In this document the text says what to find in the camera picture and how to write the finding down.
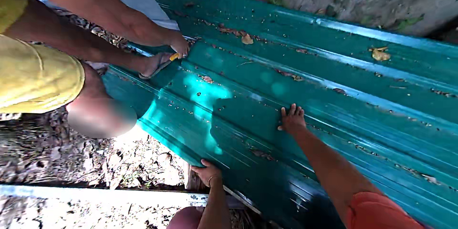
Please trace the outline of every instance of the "sandal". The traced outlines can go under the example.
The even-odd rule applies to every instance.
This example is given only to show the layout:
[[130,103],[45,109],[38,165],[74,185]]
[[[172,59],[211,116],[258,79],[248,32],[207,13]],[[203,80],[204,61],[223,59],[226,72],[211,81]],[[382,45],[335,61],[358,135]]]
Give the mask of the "sandal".
[[160,64],[150,76],[145,76],[145,75],[143,75],[141,73],[138,73],[138,77],[140,77],[140,79],[142,79],[142,80],[151,79],[154,75],[156,75],[158,72],[160,72],[162,69],[164,69],[167,65],[169,65],[173,60],[177,59],[179,56],[180,56],[179,53],[175,53],[175,54],[171,55],[169,57],[169,60],[167,62],[163,62],[162,64]]

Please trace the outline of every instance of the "metal beam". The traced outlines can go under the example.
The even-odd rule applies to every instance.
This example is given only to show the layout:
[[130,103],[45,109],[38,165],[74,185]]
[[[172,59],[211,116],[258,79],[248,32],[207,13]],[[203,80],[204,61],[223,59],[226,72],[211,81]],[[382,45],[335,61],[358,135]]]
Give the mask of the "metal beam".
[[[0,195],[33,198],[58,198],[63,201],[84,200],[99,203],[136,203],[146,206],[204,207],[208,194],[158,190],[106,190],[69,187],[0,185]],[[229,208],[245,209],[236,198],[227,195]]]

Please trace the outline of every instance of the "green corrugated metal sheet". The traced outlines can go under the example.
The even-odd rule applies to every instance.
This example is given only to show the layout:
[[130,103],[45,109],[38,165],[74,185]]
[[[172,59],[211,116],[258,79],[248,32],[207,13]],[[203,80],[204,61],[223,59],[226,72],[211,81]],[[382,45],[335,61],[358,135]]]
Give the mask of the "green corrugated metal sheet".
[[[193,165],[214,162],[268,219],[306,228],[310,200],[325,193],[276,130],[278,110],[298,103],[313,133],[417,220],[456,228],[458,47],[254,0],[157,2],[184,35],[199,37],[188,58],[148,81],[121,68],[104,76],[153,137]],[[220,23],[254,44],[221,33]],[[375,61],[368,49],[384,46],[391,59]]]

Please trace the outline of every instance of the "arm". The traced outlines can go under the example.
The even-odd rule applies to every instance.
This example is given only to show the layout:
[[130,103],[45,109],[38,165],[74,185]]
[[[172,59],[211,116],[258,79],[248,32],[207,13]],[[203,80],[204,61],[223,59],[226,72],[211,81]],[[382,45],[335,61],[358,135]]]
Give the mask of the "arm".
[[187,54],[189,46],[178,31],[163,28],[120,0],[50,0],[119,36],[149,46],[170,45]]
[[108,62],[147,75],[160,62],[159,55],[150,58],[126,53],[95,34],[61,20],[38,0],[29,0],[24,13],[4,34],[23,41],[44,42],[82,60]]
[[207,187],[211,187],[207,206],[203,212],[198,229],[230,229],[231,222],[226,194],[223,189],[221,171],[210,162],[202,159],[206,168],[191,167]]
[[292,104],[288,115],[282,108],[282,121],[278,129],[287,131],[297,141],[342,221],[346,221],[354,194],[369,191],[383,195],[350,162],[307,130],[301,107],[296,108],[296,104]]

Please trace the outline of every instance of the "person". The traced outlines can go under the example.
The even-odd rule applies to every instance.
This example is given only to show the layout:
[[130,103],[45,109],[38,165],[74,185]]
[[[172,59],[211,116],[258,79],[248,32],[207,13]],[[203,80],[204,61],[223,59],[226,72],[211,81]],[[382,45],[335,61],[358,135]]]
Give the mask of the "person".
[[187,41],[179,31],[158,26],[143,13],[121,0],[49,0],[104,29],[128,40],[146,45],[170,45],[176,52],[186,55]]
[[[301,107],[292,104],[288,113],[282,108],[281,115],[282,125],[278,130],[291,134],[296,140],[346,228],[425,228],[377,189],[350,162],[308,131]],[[207,168],[192,169],[207,186],[211,186],[204,213],[193,207],[182,209],[172,218],[167,229],[230,227],[221,172],[206,160],[202,160],[202,164]]]
[[170,220],[167,229],[230,229],[231,221],[229,208],[226,203],[226,193],[223,188],[221,171],[210,162],[202,159],[206,167],[191,169],[196,172],[202,182],[210,187],[207,206],[203,213],[196,207],[179,210]]
[[348,229],[423,229],[344,157],[306,128],[304,110],[292,104],[281,109],[279,130],[291,134],[307,156],[320,184]]
[[[172,43],[179,40],[149,42],[167,42],[187,53],[187,41],[180,37],[185,42],[183,46]],[[52,48],[26,43],[31,41]],[[171,55],[144,57],[126,53],[62,20],[37,0],[0,0],[0,113],[39,114],[66,106],[69,118],[76,117],[73,120],[81,125],[89,124],[80,128],[100,127],[97,131],[110,130],[114,132],[110,137],[117,136],[133,126],[132,119],[123,121],[124,115],[115,108],[118,105],[106,93],[100,76],[80,60],[119,65],[147,79],[170,63]]]

